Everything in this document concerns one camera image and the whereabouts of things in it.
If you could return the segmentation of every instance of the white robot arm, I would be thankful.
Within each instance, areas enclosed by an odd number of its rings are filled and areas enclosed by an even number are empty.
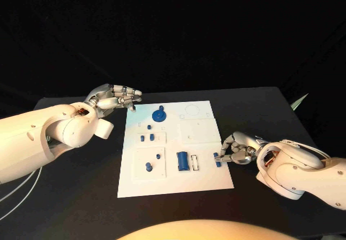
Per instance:
[[[0,120],[0,184],[21,178],[80,148],[96,134],[107,139],[114,125],[100,119],[114,108],[142,101],[142,91],[120,85],[97,87],[84,102],[63,104]]]
[[[231,145],[234,154],[225,155]],[[318,158],[306,147],[324,156]],[[269,143],[236,132],[225,140],[217,162],[249,164],[257,160],[257,179],[285,197],[298,200],[305,192],[346,210],[346,159],[331,158],[319,149],[290,140]]]

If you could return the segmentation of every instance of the black cloth backdrop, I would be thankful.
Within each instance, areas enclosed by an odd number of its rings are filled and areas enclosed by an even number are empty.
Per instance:
[[[86,96],[104,83],[146,93],[277,86],[290,102],[311,92],[312,105],[303,104],[298,115],[318,146],[332,145],[319,138],[322,128],[334,134],[344,128],[321,116],[338,113],[345,102],[338,82],[346,76],[345,5],[336,0],[2,3],[0,116],[32,110],[42,97]]]

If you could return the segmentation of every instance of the white board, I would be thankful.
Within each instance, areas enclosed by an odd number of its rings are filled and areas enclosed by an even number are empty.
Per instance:
[[[152,118],[159,106],[166,112],[163,122]],[[117,197],[233,189],[228,164],[217,167],[214,158],[223,143],[210,101],[142,104],[136,110],[127,111]],[[179,152],[188,152],[188,171],[179,171]]]

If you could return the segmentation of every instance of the blue battery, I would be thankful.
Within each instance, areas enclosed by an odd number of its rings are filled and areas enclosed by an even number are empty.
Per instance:
[[[178,170],[191,171],[189,162],[188,162],[188,152],[182,151],[176,155],[178,155]]]
[[[223,166],[223,163],[220,161],[217,161],[217,167],[220,168],[221,166]]]

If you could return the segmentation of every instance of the black table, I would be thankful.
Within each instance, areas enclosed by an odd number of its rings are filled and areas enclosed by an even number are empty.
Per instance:
[[[37,109],[84,97],[44,98]],[[149,93],[143,104],[211,101],[221,138],[234,131],[269,141],[292,139],[315,145],[276,87]],[[256,178],[259,169],[228,164],[236,189],[117,198],[127,110],[106,118],[114,123],[109,140],[93,137],[42,169],[37,187],[16,211],[0,221],[0,236],[14,239],[116,239],[161,223],[188,219],[244,222],[296,237],[346,232],[346,212],[305,193],[280,196]],[[0,203],[0,216],[18,204],[32,183]],[[14,189],[21,180],[2,187]]]

